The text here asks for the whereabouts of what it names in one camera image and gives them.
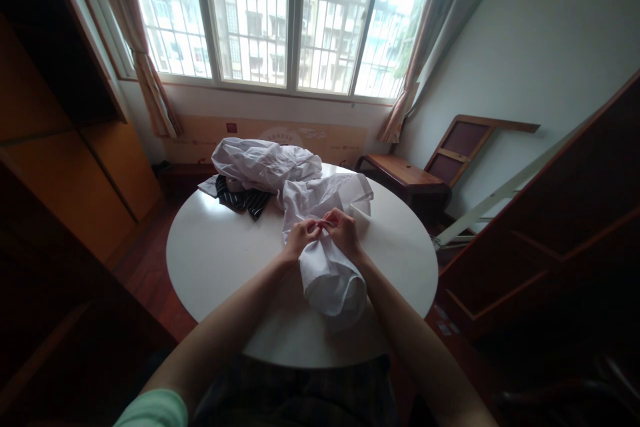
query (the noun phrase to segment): window frame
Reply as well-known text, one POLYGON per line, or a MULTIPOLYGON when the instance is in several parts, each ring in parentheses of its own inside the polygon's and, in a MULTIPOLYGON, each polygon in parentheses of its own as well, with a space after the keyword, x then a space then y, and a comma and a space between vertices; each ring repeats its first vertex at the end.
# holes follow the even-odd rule
MULTIPOLYGON (((284 95, 299 98, 323 99, 329 101, 340 101, 343 103, 364 103, 374 105, 393 105, 396 98, 384 97, 368 97, 365 95, 356 95, 355 88, 360 66, 367 41, 369 26, 373 21, 373 12, 375 10, 375 0, 367 0, 367 15, 363 21, 362 35, 357 45, 357 54, 353 69, 353 78, 349 86, 348 93, 333 93, 327 91, 309 91, 298 89, 298 74, 301 56, 301 44, 304 36, 304 29, 297 28, 302 25, 304 14, 304 0, 288 0, 287 6, 287 25, 285 36, 287 39, 287 50, 285 55, 285 80, 286 86, 270 84, 251 84, 244 81, 223 79, 221 76, 221 59, 219 56, 217 31, 214 8, 210 6, 210 0, 197 0, 200 7, 201 17, 203 21, 204 35, 207 44, 209 64, 211 67, 211 78, 193 77, 190 75, 175 75, 172 73, 158 72, 162 82, 176 85, 193 85, 199 87, 210 87, 220 90, 230 91, 246 91, 253 93, 267 93, 271 95, 284 95)), ((96 15, 97 27, 103 33, 105 39, 105 47, 112 52, 114 69, 118 76, 123 80, 136 80, 135 71, 131 64, 131 55, 128 52, 128 46, 122 38, 119 28, 113 18, 108 0, 89 0, 90 7, 94 12, 100 12, 96 15)))

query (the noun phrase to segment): plaid pants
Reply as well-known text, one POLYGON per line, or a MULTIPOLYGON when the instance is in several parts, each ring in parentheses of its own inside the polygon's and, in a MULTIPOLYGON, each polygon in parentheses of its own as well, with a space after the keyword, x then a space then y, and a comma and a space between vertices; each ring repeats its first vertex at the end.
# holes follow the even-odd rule
POLYGON ((398 426, 389 365, 298 370, 237 356, 191 425, 398 426))

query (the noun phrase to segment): table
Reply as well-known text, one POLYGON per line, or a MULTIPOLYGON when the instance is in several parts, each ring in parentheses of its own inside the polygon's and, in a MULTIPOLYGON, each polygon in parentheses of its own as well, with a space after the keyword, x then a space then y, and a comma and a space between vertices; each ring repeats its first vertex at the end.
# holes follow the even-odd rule
MULTIPOLYGON (((323 176, 350 172, 323 164, 323 176)), ((421 315, 438 282, 435 251, 427 230, 409 207, 370 180, 371 223, 359 232, 364 250, 421 315)), ((196 191, 178 211, 167 241, 169 277, 178 298, 200 322, 283 248, 283 213, 271 199, 257 222, 218 199, 196 191)), ((298 269, 287 272, 273 303, 243 353, 272 364, 332 368, 385 353, 386 339, 371 303, 349 330, 330 334, 324 317, 303 297, 298 269)))

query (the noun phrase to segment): person's right hand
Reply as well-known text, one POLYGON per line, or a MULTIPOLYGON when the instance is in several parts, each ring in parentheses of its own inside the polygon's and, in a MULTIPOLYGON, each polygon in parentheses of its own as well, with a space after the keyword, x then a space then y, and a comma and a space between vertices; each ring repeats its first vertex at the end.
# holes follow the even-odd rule
POLYGON ((342 210, 334 208, 321 220, 322 228, 329 232, 333 243, 338 246, 349 260, 362 254, 362 247, 355 229, 355 219, 342 210))

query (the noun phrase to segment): black striped fabric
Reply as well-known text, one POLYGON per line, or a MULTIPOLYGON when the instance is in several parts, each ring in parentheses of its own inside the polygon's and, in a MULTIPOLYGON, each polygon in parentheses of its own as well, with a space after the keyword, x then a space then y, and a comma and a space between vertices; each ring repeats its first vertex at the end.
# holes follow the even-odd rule
POLYGON ((256 189, 231 192, 227 188, 227 178, 224 175, 218 175, 215 180, 215 189, 218 192, 220 203, 237 211, 249 210, 249 214, 254 220, 260 218, 262 211, 271 198, 269 192, 256 189))

